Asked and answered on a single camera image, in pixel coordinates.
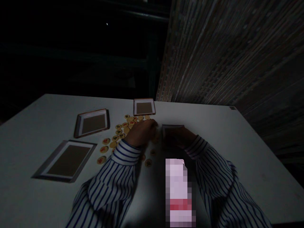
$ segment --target hand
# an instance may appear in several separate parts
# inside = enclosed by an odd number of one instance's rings
[[[139,147],[154,137],[157,125],[153,119],[140,121],[132,127],[124,140],[134,147]]]
[[[185,127],[172,128],[166,134],[165,143],[184,149],[195,140],[196,135]]]

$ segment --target pixelated blur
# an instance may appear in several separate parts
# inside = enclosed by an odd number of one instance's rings
[[[192,183],[182,159],[166,159],[166,227],[196,227]]]

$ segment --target striped shirt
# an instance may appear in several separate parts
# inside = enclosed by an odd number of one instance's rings
[[[196,162],[196,179],[212,227],[271,227],[231,162],[200,136],[185,151]],[[140,152],[125,140],[118,144],[98,174],[81,186],[66,227],[121,227],[132,201]]]

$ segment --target shirt cuff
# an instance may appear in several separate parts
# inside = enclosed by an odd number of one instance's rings
[[[191,145],[184,148],[184,150],[191,159],[195,160],[198,159],[202,154],[204,154],[206,150],[208,150],[209,146],[210,145],[207,141],[197,135]]]
[[[111,159],[121,165],[133,166],[137,164],[141,151],[122,139],[116,146]]]

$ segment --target dark background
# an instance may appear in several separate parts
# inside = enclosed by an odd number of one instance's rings
[[[171,1],[13,2],[0,9],[0,121],[45,93],[155,98]]]

